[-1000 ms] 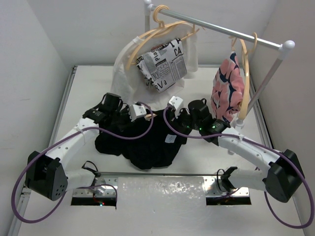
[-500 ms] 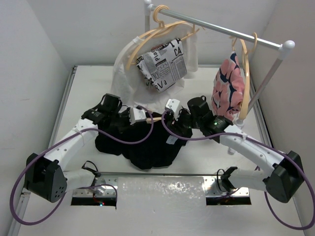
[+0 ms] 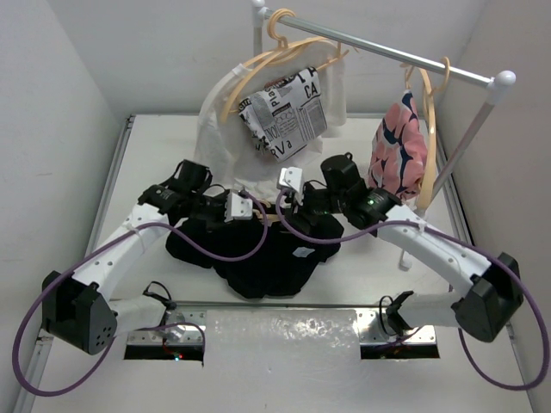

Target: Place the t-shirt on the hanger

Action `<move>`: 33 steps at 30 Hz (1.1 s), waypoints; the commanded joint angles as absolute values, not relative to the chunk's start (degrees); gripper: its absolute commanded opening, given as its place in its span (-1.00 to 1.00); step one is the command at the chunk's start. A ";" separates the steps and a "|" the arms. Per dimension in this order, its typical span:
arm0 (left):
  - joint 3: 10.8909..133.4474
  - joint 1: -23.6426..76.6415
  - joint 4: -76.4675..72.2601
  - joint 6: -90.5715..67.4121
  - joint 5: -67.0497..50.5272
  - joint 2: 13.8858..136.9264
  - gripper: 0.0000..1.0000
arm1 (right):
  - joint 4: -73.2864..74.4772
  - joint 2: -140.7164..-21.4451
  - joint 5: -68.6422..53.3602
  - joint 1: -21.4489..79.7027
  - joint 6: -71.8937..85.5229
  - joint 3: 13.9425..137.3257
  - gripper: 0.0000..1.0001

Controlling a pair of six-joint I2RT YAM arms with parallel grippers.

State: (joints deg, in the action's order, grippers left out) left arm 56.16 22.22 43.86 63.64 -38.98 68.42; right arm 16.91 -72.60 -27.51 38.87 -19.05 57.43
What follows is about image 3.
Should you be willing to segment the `black t shirt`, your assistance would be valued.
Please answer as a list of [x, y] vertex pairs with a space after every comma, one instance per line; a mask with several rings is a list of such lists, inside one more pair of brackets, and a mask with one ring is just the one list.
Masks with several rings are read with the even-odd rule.
[[[251, 251], [263, 234], [263, 226], [256, 220], [237, 221], [208, 231], [201, 221], [188, 219], [178, 230], [203, 249], [228, 257], [242, 256]], [[299, 247], [315, 251], [306, 258], [299, 258], [293, 255]], [[239, 262], [221, 262], [206, 256], [174, 233], [168, 236], [165, 248], [177, 260], [213, 269], [241, 297], [263, 299], [295, 296], [315, 268], [336, 255], [341, 245], [308, 243], [282, 225], [274, 224], [269, 227], [260, 250]]]

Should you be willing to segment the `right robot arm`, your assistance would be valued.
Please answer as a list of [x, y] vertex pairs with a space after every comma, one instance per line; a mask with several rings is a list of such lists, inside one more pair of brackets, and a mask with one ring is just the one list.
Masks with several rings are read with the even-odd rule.
[[394, 334], [429, 325], [458, 327], [481, 342], [492, 342], [523, 303], [516, 284], [519, 265], [512, 256], [484, 256], [446, 238], [395, 195], [368, 188], [350, 153], [320, 165], [325, 185], [316, 189], [300, 168], [282, 170], [279, 188], [290, 189], [285, 217], [303, 234], [324, 215], [341, 213], [360, 230], [399, 247], [446, 280], [451, 291], [418, 294], [405, 291], [386, 308], [381, 324]]

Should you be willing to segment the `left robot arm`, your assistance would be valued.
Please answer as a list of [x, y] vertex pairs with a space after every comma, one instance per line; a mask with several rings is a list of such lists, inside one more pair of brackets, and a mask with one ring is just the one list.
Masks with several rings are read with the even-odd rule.
[[150, 186], [129, 215], [85, 264], [67, 278], [57, 272], [43, 281], [42, 327], [50, 334], [94, 355], [118, 335], [158, 327], [170, 299], [143, 293], [112, 300], [116, 286], [132, 266], [163, 237], [169, 226], [186, 218], [224, 222], [230, 190], [209, 195], [209, 168], [188, 160], [166, 181]]

